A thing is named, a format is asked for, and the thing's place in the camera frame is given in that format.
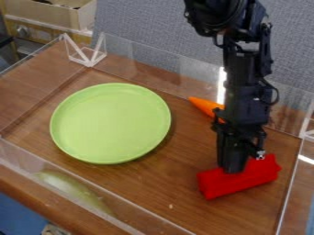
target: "red object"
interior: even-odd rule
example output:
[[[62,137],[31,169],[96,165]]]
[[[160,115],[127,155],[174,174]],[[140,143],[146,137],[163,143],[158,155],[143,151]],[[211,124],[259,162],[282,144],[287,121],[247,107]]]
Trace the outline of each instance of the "red object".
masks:
[[[194,96],[191,96],[191,97],[188,98],[188,100],[190,100],[191,104],[192,104],[204,114],[207,114],[211,118],[215,117],[215,114],[214,114],[214,112],[213,112],[213,109],[214,109],[215,107],[219,107],[221,109],[225,108],[225,106],[223,106],[222,104],[215,103],[215,102],[213,102],[213,101],[210,101],[210,100],[206,100],[206,99],[200,99],[200,98],[194,97]]]
[[[225,173],[222,168],[198,173],[199,189],[213,199],[277,180],[279,171],[275,155],[267,154],[263,160],[250,159],[241,173]]]

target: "light green plate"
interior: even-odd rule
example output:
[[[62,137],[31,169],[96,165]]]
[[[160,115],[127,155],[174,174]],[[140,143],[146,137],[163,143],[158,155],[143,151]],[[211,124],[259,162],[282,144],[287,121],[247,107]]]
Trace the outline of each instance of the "light green plate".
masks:
[[[100,84],[71,95],[52,114],[58,147],[92,163],[120,163],[143,156],[164,139],[171,112],[163,99],[132,84]]]

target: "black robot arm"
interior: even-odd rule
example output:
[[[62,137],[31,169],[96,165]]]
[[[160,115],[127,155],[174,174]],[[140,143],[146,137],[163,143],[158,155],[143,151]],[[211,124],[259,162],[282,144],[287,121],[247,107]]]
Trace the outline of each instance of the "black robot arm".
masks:
[[[278,101],[278,91],[263,79],[273,64],[271,23],[257,0],[184,1],[187,22],[223,49],[227,81],[225,109],[215,109],[217,161],[226,173],[239,173],[250,156],[263,159],[262,126],[269,121],[270,106]],[[250,43],[258,44],[258,49],[245,49],[243,44]]]

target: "wooden table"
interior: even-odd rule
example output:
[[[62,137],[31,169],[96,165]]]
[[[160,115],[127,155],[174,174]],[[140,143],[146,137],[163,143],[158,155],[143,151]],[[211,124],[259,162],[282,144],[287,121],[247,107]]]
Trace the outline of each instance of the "wooden table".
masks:
[[[104,68],[124,73],[128,79],[104,73]],[[172,112],[172,127],[162,144],[139,160],[94,165],[75,160],[56,148],[49,135],[49,119],[58,104],[71,94],[87,86],[106,83],[140,83],[155,87]],[[83,68],[67,60],[63,43],[58,43],[8,72],[0,81],[3,140],[99,188],[108,189],[191,233],[274,234],[301,141],[293,135],[266,129],[265,149],[277,155],[283,168],[278,180],[206,201],[198,191],[195,175],[217,167],[217,134],[210,129],[211,119],[176,96],[194,92],[202,95],[203,86],[203,82],[114,55],[96,68]],[[5,161],[13,163],[12,157]],[[127,234],[19,173],[19,167],[20,162],[15,169],[0,162],[0,191],[74,234]],[[116,217],[122,219],[123,215],[118,213]],[[175,234],[156,232],[154,228],[151,231],[148,234]]]

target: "red block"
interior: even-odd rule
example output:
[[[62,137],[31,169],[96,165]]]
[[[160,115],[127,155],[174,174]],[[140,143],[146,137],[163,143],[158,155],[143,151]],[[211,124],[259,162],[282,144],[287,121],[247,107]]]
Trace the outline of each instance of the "red block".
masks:
[[[275,155],[267,154],[263,160],[251,158],[241,173],[225,173],[222,168],[198,173],[199,189],[213,199],[277,180],[279,171]]]

